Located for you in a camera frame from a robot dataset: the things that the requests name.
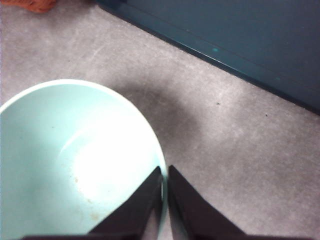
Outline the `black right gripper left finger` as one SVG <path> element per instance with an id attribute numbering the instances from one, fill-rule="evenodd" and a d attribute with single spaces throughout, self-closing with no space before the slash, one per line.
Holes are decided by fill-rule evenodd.
<path id="1" fill-rule="evenodd" d="M 158 227 L 163 206 L 162 182 L 163 175 L 157 166 L 122 205 L 88 234 L 99 237 L 141 237 L 152 212 L 155 212 L 155 224 Z"/>

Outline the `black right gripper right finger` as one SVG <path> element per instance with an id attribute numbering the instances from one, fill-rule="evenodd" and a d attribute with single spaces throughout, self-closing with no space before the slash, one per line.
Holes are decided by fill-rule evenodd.
<path id="1" fill-rule="evenodd" d="M 210 205 L 174 165 L 168 168 L 168 207 L 179 240 L 235 240 L 247 235 Z"/>

